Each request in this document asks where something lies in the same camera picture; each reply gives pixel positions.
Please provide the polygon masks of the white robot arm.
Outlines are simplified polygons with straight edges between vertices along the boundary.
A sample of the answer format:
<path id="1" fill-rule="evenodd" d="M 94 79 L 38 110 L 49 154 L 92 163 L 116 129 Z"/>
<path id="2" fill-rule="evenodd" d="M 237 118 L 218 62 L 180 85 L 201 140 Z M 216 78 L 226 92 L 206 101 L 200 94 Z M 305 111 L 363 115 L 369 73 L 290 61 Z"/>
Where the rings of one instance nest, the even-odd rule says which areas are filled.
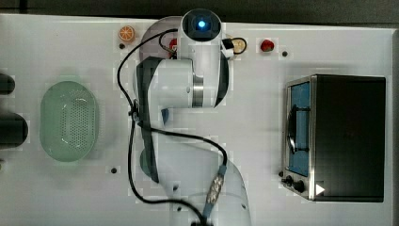
<path id="1" fill-rule="evenodd" d="M 169 56 L 142 53 L 136 67 L 142 170 L 166 192 L 171 226 L 251 226 L 247 191 L 227 151 L 209 138 L 166 128 L 173 109 L 217 107 L 229 89 L 229 62 L 219 17 L 196 8 L 163 19 L 149 37 L 173 33 Z"/>

